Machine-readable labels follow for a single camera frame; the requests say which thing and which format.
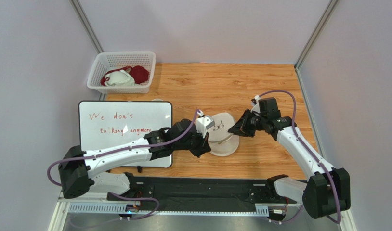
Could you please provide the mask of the round white bag lid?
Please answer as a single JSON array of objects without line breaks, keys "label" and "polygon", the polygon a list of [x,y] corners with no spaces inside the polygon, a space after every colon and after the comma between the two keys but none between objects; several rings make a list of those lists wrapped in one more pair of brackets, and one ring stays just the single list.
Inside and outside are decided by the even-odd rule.
[{"label": "round white bag lid", "polygon": [[236,121],[230,113],[218,113],[211,118],[214,120],[214,126],[208,129],[209,142],[220,143],[233,135],[228,130],[235,125]]}]

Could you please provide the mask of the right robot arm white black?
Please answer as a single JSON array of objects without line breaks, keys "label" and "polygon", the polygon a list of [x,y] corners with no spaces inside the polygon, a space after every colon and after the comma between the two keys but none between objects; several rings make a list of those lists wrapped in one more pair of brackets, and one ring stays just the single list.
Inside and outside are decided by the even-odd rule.
[{"label": "right robot arm white black", "polygon": [[301,134],[293,118],[281,115],[275,98],[255,98],[253,104],[228,132],[241,137],[254,137],[256,131],[266,132],[287,150],[306,177],[306,182],[287,175],[269,178],[271,192],[300,203],[314,219],[334,214],[340,218],[341,212],[351,207],[348,171],[322,158]]}]

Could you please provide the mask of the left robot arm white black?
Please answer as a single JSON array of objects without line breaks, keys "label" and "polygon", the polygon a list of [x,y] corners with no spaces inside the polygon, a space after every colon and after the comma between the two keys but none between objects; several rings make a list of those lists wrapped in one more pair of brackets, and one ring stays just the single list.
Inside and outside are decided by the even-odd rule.
[{"label": "left robot arm white black", "polygon": [[80,197],[99,183],[95,178],[110,169],[168,157],[174,151],[187,150],[200,157],[210,152],[208,129],[215,122],[208,116],[195,121],[183,119],[170,128],[161,128],[124,145],[102,150],[71,147],[58,163],[62,193],[65,199]]}]

